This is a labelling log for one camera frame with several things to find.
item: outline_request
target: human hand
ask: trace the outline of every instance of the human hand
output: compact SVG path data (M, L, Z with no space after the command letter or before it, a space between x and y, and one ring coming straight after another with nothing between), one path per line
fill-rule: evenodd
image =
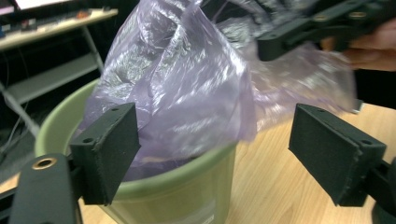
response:
M322 41L325 50L332 50L333 39ZM378 27L371 35L353 40L343 52L353 69L396 71L396 18Z

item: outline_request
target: translucent plastic bag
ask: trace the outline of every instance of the translucent plastic bag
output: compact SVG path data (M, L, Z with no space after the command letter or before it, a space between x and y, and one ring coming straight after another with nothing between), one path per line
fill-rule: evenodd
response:
M298 102L340 111L353 96L352 82L340 83L351 79L349 70L330 54L304 47L262 63L252 36L232 45L200 4L140 1L114 39L87 101L78 132L114 105L135 102L142 147L132 179L173 169L209 149L250 141L289 118Z

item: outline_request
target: table surface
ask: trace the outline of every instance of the table surface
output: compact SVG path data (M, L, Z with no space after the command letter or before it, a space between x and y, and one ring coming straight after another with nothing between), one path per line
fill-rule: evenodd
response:
M388 145L384 160L396 157L396 111L365 104L358 114L340 116ZM245 223L372 223L374 200L363 207L337 207L316 180L288 150L292 120L260 133L238 146L227 224ZM15 176L0 192L17 185ZM84 223L115 223L98 206L81 206Z
M103 21L119 13L117 9L110 9L109 11L103 11L102 9L91 9L91 11L92 14L87 18L74 18L56 24L52 23L43 25L38 27L35 31L10 33L6 37L0 39L0 50L11 49L16 46L28 44L45 37L67 32L81 26Z

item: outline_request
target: finger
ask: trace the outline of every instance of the finger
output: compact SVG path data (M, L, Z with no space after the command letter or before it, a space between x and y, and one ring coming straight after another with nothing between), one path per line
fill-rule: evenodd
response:
M381 56L380 50L377 49L347 49L343 54L350 63L368 63Z
M378 29L379 30L393 30L393 29L396 29L396 18L393 18L392 20L385 22Z
M396 49L396 18L379 26L372 35L352 41L354 49Z
M394 72L396 71L396 52L383 52L376 60L366 63L352 63L351 67L354 69Z

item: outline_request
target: screw hole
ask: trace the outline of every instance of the screw hole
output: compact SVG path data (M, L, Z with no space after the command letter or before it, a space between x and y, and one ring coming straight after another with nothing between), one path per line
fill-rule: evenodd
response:
M93 142L93 138L86 138L84 140L82 140L83 143L90 143Z
M366 145L371 145L372 144L372 142L370 142L368 140L361 140L361 141L363 142L363 144L366 144Z
M349 13L349 17L355 18L355 19L360 19L366 17L365 12L351 12Z
M32 168L34 170L44 170L51 167L55 163L56 163L55 158L46 158L41 161L37 161L35 164L33 164Z
M314 20L315 21L326 21L328 18L326 15L317 15Z

